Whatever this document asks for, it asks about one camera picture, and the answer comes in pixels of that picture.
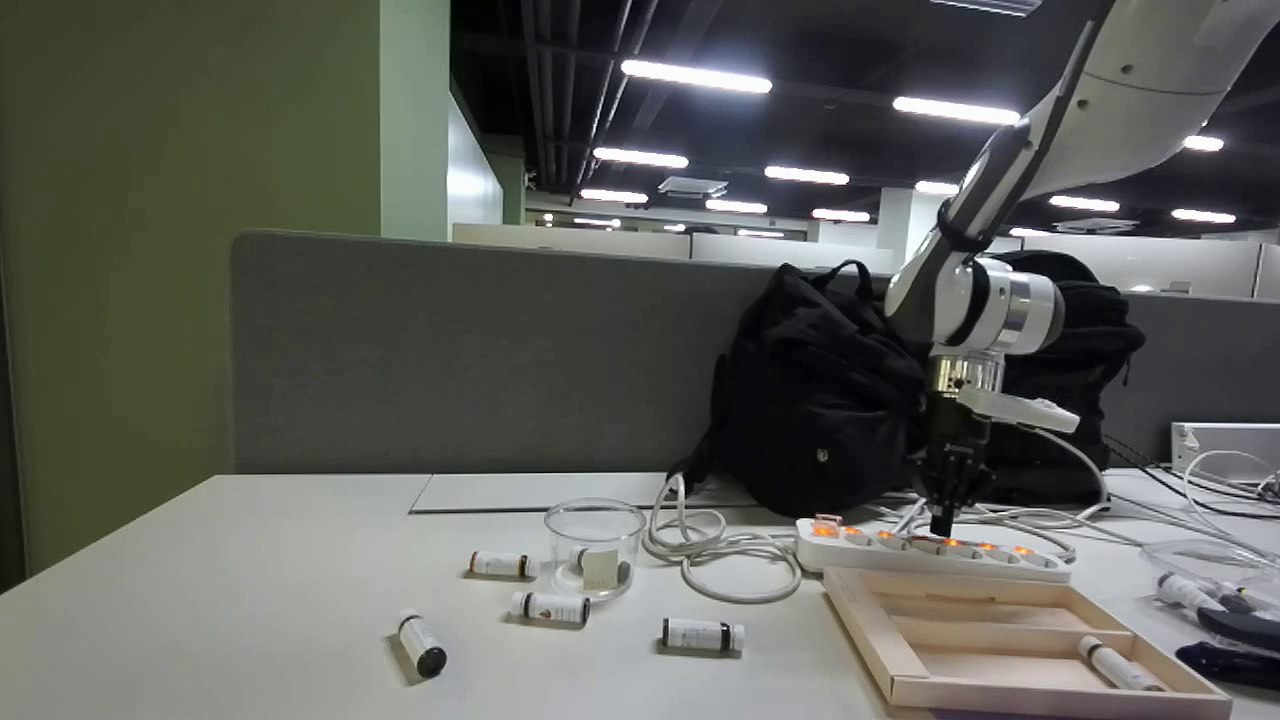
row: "wooden tray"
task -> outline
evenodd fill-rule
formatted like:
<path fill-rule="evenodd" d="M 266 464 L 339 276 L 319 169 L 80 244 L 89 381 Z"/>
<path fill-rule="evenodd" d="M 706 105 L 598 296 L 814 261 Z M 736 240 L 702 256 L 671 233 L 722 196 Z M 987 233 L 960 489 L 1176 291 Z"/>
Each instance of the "wooden tray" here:
<path fill-rule="evenodd" d="M 1195 718 L 1231 700 L 1067 584 L 825 571 L 829 602 L 893 707 L 1021 718 Z M 1096 636 L 1169 693 L 1111 689 L 1079 662 Z"/>

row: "desk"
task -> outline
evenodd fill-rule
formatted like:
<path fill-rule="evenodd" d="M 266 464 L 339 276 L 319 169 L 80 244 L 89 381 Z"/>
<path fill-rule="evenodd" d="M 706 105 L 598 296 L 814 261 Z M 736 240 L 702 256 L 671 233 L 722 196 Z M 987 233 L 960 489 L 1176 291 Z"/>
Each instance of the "desk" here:
<path fill-rule="evenodd" d="M 459 567 L 473 547 L 545 547 L 539 517 L 407 517 L 422 486 L 211 475 L 0 596 L 0 718 L 885 718 L 819 584 L 731 610 L 640 567 L 585 631 L 501 626 L 519 584 L 459 582 Z M 1195 640 L 1155 610 L 1140 554 L 1072 546 L 1090 596 L 1165 650 Z M 422 610 L 447 645 L 443 677 L 404 679 L 387 645 L 399 610 Z M 658 657 L 662 617 L 746 620 L 750 657 Z M 1278 704 L 1238 696 L 1238 718 L 1278 718 Z"/>

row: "robotic arm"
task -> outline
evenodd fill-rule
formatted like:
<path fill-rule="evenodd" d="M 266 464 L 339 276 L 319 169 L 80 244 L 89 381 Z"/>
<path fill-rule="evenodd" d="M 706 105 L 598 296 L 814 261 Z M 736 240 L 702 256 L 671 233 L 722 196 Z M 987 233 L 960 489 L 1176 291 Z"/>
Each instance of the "robotic arm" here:
<path fill-rule="evenodd" d="M 954 535 L 954 517 L 987 480 L 993 421 L 1077 429 L 1077 415 L 1050 402 L 1001 392 L 1003 357 L 1032 357 L 1059 338 L 1056 286 L 979 251 L 1021 201 L 1119 179 L 1181 153 L 1278 22 L 1280 0 L 1116 0 L 1085 30 L 1059 85 L 1023 126 L 987 142 L 934 238 L 893 276 L 890 319 L 935 359 L 919 464 L 935 535 Z"/>

